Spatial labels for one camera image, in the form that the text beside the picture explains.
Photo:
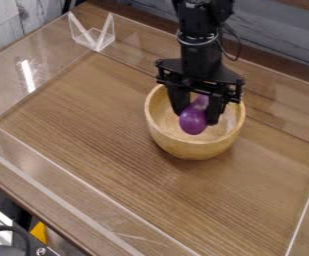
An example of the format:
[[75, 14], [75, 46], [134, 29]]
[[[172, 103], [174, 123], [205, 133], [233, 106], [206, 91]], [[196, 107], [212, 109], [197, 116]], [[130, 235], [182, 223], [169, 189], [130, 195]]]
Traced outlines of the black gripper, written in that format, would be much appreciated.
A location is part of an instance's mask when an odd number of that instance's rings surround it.
[[210, 126], [218, 124], [220, 116], [224, 113], [225, 101], [240, 103], [245, 79], [230, 70], [224, 64], [206, 74], [189, 74], [182, 70], [181, 59], [158, 59], [157, 81], [168, 88], [168, 95], [173, 111], [181, 115], [190, 104], [190, 92], [210, 95], [206, 107], [206, 121]]

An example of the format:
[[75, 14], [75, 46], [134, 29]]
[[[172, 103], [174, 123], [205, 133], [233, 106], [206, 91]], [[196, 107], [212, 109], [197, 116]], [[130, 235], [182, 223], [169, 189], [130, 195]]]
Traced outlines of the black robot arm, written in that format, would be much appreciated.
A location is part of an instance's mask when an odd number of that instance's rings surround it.
[[229, 103], [241, 103], [245, 79], [230, 70], [222, 57], [222, 29], [233, 15], [234, 0], [172, 0], [178, 17], [181, 56], [158, 59], [157, 82], [169, 94], [173, 111], [181, 115], [190, 93], [208, 97], [206, 124], [218, 123]]

